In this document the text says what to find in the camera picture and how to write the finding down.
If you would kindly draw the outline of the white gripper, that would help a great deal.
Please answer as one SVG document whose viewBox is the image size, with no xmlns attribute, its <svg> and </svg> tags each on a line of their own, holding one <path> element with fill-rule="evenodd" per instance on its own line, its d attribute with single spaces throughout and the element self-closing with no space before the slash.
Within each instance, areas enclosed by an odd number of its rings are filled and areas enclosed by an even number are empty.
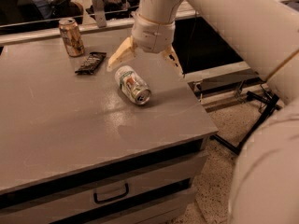
<svg viewBox="0 0 299 224">
<path fill-rule="evenodd" d="M 158 23 L 150 21 L 138 12 L 132 36 L 128 36 L 111 55 L 107 63 L 107 71 L 112 72 L 120 65 L 131 61 L 135 57 L 136 46 L 150 53 L 162 52 L 162 57 L 171 64 L 179 77 L 184 77 L 178 56 L 171 46 L 174 40 L 175 23 Z"/>
</svg>

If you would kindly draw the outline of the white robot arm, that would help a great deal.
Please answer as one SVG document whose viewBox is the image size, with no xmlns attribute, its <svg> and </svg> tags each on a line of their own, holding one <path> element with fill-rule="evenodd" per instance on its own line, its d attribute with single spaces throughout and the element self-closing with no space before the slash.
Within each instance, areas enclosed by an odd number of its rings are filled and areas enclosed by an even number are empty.
<svg viewBox="0 0 299 224">
<path fill-rule="evenodd" d="M 240 149 L 228 224 L 299 224 L 299 13 L 278 0 L 140 0 L 133 30 L 108 61 L 136 49 L 170 54 L 175 17 L 187 1 L 241 57 L 237 78 L 258 78 L 284 106 Z"/>
</svg>

